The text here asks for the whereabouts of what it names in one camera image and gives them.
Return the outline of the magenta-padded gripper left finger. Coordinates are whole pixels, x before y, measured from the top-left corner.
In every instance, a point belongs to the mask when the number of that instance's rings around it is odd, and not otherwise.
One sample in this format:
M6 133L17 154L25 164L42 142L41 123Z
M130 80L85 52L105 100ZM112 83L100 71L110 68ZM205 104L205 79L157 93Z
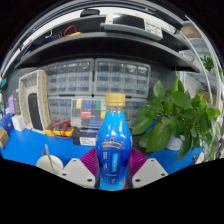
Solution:
M98 189L100 174L96 149L89 150L80 159L72 158L60 177L84 188Z

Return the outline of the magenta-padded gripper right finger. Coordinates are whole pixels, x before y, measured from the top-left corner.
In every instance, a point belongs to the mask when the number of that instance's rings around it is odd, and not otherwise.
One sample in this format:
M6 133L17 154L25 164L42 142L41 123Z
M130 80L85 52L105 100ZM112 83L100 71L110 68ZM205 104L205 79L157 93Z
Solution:
M166 177L168 173L155 158L147 159L136 149L129 158L129 176L133 188L140 188Z

